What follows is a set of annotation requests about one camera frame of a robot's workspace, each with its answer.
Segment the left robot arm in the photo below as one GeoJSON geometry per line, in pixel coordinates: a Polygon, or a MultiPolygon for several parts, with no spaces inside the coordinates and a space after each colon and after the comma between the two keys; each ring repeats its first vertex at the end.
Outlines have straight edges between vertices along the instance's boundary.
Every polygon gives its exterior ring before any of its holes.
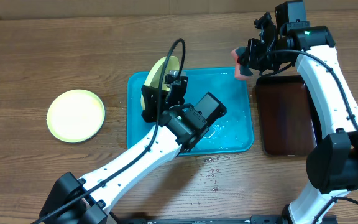
{"type": "Polygon", "coordinates": [[[226,113],[212,93],[196,105],[158,110],[156,124],[126,152],[79,179],[71,172],[57,179],[36,222],[106,223],[126,192],[158,166],[190,151],[226,113]]]}

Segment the red and grey sponge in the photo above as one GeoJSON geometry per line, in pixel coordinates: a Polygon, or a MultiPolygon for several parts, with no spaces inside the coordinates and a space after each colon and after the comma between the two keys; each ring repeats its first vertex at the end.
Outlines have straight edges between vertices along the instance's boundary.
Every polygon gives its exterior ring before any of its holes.
{"type": "Polygon", "coordinates": [[[238,47],[231,51],[231,55],[236,63],[234,67],[234,78],[237,80],[247,80],[253,75],[253,73],[248,67],[238,63],[239,57],[245,51],[246,51],[245,47],[238,47]]]}

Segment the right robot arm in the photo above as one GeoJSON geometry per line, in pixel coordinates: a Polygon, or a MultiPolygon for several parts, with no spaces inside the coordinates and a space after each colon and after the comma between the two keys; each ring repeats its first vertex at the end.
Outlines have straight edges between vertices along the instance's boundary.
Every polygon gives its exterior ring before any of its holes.
{"type": "Polygon", "coordinates": [[[276,75],[295,67],[318,114],[322,140],[306,159],[308,183],[271,223],[336,223],[327,212],[358,189],[358,105],[326,26],[311,26],[302,1],[287,1],[254,22],[260,31],[235,50],[236,75],[276,75]]]}

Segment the yellow-green plate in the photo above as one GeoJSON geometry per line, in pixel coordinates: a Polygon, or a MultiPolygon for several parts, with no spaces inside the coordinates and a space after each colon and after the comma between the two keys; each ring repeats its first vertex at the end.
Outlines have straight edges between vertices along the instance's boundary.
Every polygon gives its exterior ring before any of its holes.
{"type": "Polygon", "coordinates": [[[57,139],[79,143],[92,138],[105,120],[99,96],[88,90],[69,90],[53,100],[47,111],[47,127],[57,139]]]}
{"type": "MultiPolygon", "coordinates": [[[[165,63],[166,57],[162,57],[160,60],[158,60],[155,65],[151,68],[149,74],[146,77],[146,80],[144,82],[145,86],[151,86],[154,88],[158,88],[161,71],[163,68],[163,65],[165,63]]],[[[170,70],[179,70],[180,63],[176,56],[170,56],[167,68],[165,69],[165,72],[169,72],[170,70]]]]}

